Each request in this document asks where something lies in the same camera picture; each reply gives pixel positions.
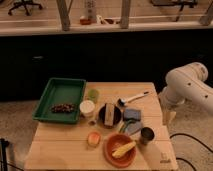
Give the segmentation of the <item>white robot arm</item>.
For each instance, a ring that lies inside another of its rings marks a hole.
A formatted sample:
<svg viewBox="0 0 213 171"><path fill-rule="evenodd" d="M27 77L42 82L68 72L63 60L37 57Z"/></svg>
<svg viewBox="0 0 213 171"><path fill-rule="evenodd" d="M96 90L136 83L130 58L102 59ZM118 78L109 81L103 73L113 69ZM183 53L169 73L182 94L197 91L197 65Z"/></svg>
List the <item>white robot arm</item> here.
<svg viewBox="0 0 213 171"><path fill-rule="evenodd" d="M172 69L166 74L166 86L158 94L164 125L171 123L176 116L175 108L185 100L213 114L213 88L205 84L207 78L208 70L200 62Z"/></svg>

